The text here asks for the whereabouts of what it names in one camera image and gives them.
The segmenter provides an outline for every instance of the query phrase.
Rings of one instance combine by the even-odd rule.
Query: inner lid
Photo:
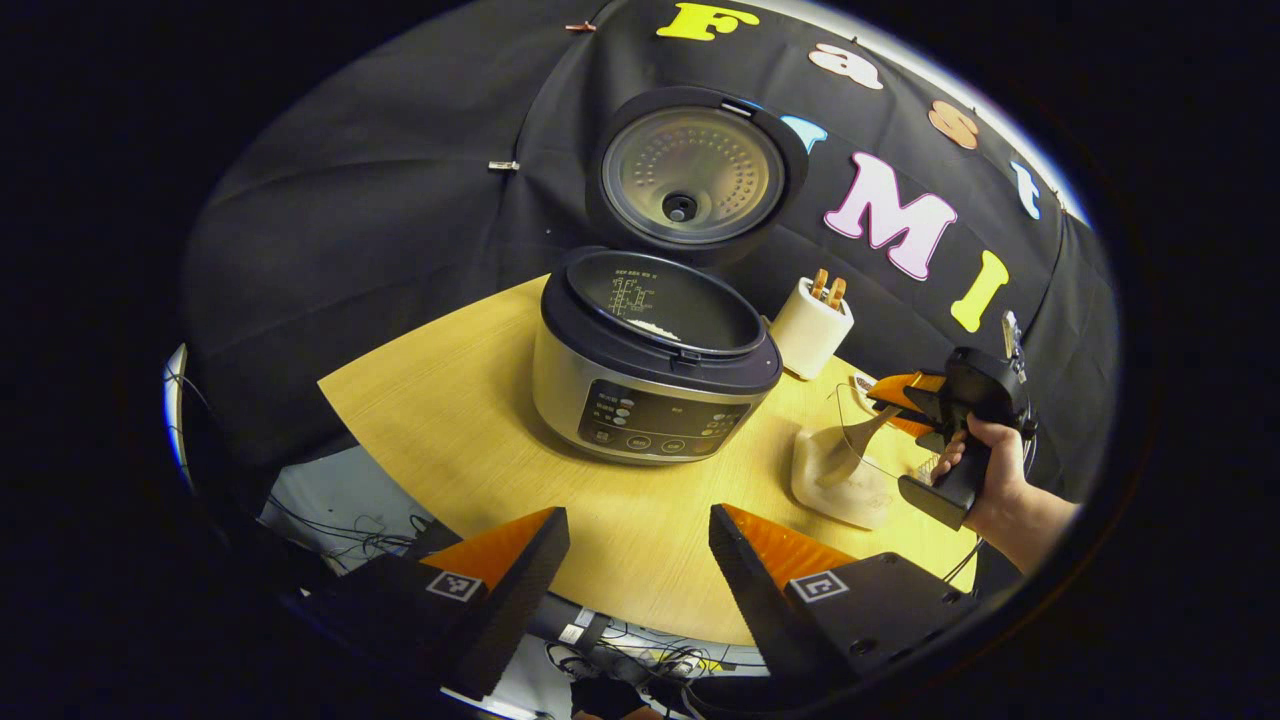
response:
[[[713,108],[650,113],[604,154],[604,192],[618,214],[682,245],[728,240],[760,224],[782,196],[782,154],[744,118]]]
[[[669,347],[741,355],[764,342],[764,323],[741,295],[671,260],[607,250],[575,261],[566,277],[603,318]]]

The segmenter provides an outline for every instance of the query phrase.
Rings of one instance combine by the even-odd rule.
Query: wooden table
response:
[[[463,307],[320,380],[369,454],[463,538],[547,506],[568,509],[571,547],[552,591],[584,606],[669,633],[753,644],[707,546],[710,506],[728,502],[855,557],[893,551],[942,577],[975,542],[897,496],[888,521],[864,530],[820,516],[790,496],[796,430],[840,421],[837,357],[820,377],[785,374],[716,456],[646,468],[579,452],[534,409],[530,386],[541,277]],[[842,388],[847,423],[870,418]],[[931,455],[896,428],[868,448],[886,469]],[[954,584],[973,585],[970,562]]]

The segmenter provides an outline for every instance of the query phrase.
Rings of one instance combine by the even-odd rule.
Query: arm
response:
[[[986,538],[1027,574],[1036,569],[1062,536],[1079,505],[1027,482],[1023,443],[1018,430],[986,423],[973,414],[969,429],[991,448],[982,495],[974,501],[965,527]],[[964,430],[956,433],[933,470],[932,479],[963,462]]]

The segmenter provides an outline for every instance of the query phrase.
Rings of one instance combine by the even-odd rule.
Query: control panel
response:
[[[750,410],[746,402],[681,400],[595,380],[577,434],[591,445],[634,455],[710,455]]]

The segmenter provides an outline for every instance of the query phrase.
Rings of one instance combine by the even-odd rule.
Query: rice cooker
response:
[[[716,455],[782,377],[759,313],[695,269],[741,258],[804,181],[799,137],[705,88],[640,95],[612,118],[586,188],[602,242],[547,281],[534,404],[570,443],[617,462]]]

